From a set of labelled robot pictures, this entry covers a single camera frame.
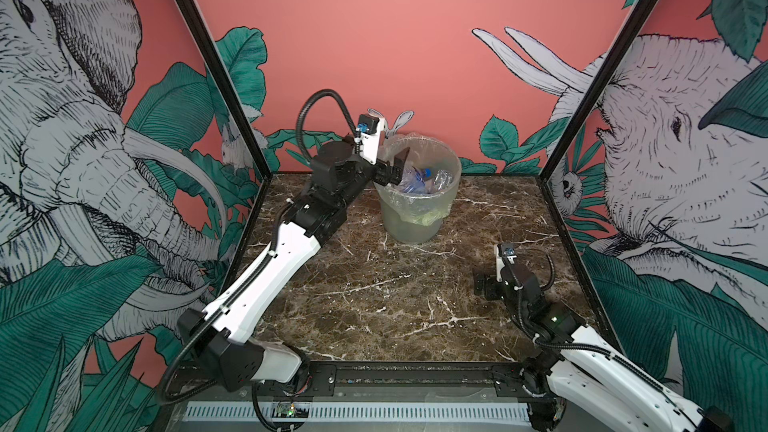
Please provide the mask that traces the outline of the Pocari bottle blue label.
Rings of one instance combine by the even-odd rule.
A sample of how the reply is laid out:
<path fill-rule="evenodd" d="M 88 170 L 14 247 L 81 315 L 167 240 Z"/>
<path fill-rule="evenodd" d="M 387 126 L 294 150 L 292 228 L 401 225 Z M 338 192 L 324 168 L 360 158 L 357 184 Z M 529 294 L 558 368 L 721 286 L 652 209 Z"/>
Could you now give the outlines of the Pocari bottle blue label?
<path fill-rule="evenodd" d="M 428 195 L 431 193 L 432 170 L 409 166 L 404 172 L 398 190 L 405 194 Z"/>

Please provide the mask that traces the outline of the long clear bottle white cap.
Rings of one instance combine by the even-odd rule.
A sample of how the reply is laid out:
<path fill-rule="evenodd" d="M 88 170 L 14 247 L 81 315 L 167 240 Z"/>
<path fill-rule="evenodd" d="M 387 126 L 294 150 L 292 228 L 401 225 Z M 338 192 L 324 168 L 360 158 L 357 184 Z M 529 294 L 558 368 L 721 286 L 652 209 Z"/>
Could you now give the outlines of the long clear bottle white cap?
<path fill-rule="evenodd" d="M 429 191 L 431 194 L 441 193 L 449 188 L 453 181 L 453 174 L 449 170 L 441 169 L 432 178 Z"/>

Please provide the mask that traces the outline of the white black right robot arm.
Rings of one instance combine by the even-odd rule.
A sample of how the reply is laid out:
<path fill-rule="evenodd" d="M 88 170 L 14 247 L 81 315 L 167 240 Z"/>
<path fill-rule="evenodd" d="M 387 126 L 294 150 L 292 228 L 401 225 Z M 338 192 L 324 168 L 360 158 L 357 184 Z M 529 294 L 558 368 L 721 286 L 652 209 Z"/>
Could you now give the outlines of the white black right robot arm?
<path fill-rule="evenodd" d="M 511 322 L 535 346 L 516 369 L 514 383 L 547 405 L 530 410 L 537 431 L 551 431 L 567 404 L 575 404 L 614 431 L 732 431 L 733 420 L 717 407 L 702 408 L 653 378 L 561 301 L 545 293 L 519 261 L 513 244 L 494 246 L 494 274 L 477 274 L 475 292 L 504 304 Z"/>

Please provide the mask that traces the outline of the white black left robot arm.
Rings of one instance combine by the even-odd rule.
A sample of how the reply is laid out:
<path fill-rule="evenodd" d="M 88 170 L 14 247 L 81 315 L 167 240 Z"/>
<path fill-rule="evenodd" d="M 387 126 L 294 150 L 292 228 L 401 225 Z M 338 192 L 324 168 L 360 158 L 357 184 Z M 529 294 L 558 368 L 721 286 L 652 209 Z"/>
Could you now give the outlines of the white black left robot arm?
<path fill-rule="evenodd" d="M 304 123 L 324 98 L 336 102 L 350 132 L 311 155 L 304 142 Z M 303 386 L 306 361 L 301 353 L 285 344 L 257 341 L 253 334 L 289 280 L 344 224 L 349 206 L 368 184 L 400 183 L 409 152 L 399 152 L 393 162 L 378 158 L 383 130 L 377 116 L 362 114 L 354 121 L 332 89 L 307 99 L 297 117 L 295 137 L 309 162 L 310 181 L 277 213 L 270 242 L 240 277 L 202 311 L 182 314 L 178 325 L 183 347 L 156 389 L 159 404 L 184 402 L 215 385 L 228 391 L 262 381 Z"/>

